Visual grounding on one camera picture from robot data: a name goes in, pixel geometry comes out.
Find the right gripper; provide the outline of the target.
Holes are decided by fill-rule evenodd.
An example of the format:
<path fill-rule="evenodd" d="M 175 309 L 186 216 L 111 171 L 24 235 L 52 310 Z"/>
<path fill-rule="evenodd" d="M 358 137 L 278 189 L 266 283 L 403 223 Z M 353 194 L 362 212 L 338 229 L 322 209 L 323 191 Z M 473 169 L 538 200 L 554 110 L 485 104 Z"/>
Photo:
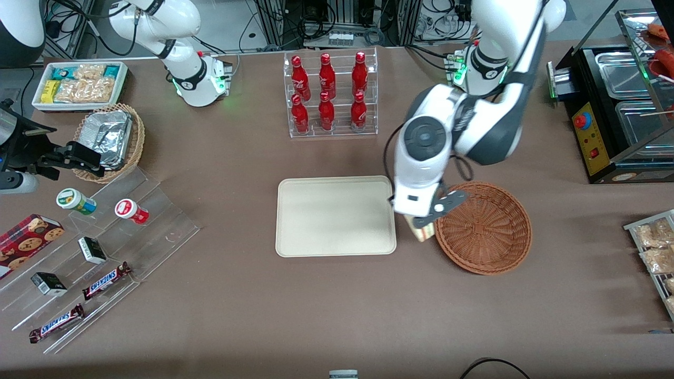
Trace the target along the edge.
<path fill-rule="evenodd" d="M 56 181 L 60 177 L 58 168 L 78 169 L 104 177 L 100 166 L 101 154 L 77 141 L 69 141 L 63 147 L 62 157 L 52 156 L 54 146 L 47 135 L 57 129 L 36 123 L 26 117 L 19 117 L 15 131 L 9 139 L 9 167 L 15 171 L 33 174 Z"/>

